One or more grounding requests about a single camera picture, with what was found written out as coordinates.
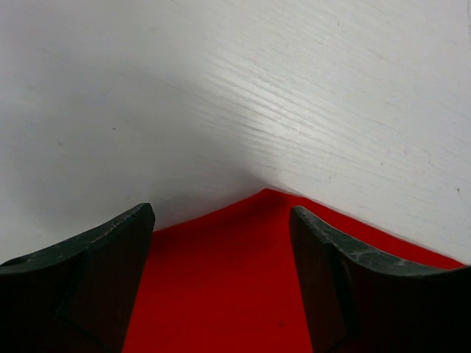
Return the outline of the red t shirt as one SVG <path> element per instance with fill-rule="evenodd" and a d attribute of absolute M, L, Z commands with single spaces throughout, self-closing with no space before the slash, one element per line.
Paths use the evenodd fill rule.
<path fill-rule="evenodd" d="M 288 231 L 296 205 L 407 260 L 461 267 L 317 202 L 265 189 L 153 234 L 124 350 L 310 352 Z"/>

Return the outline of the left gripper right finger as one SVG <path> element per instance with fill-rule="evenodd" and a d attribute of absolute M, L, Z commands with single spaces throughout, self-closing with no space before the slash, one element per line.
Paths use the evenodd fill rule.
<path fill-rule="evenodd" d="M 468 352 L 470 268 L 394 256 L 301 206 L 289 231 L 314 352 Z"/>

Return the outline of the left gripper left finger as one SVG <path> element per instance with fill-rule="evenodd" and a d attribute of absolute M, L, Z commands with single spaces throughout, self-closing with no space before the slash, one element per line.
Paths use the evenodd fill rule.
<path fill-rule="evenodd" d="M 1 264 L 2 352 L 121 352 L 155 214 L 110 221 Z"/>

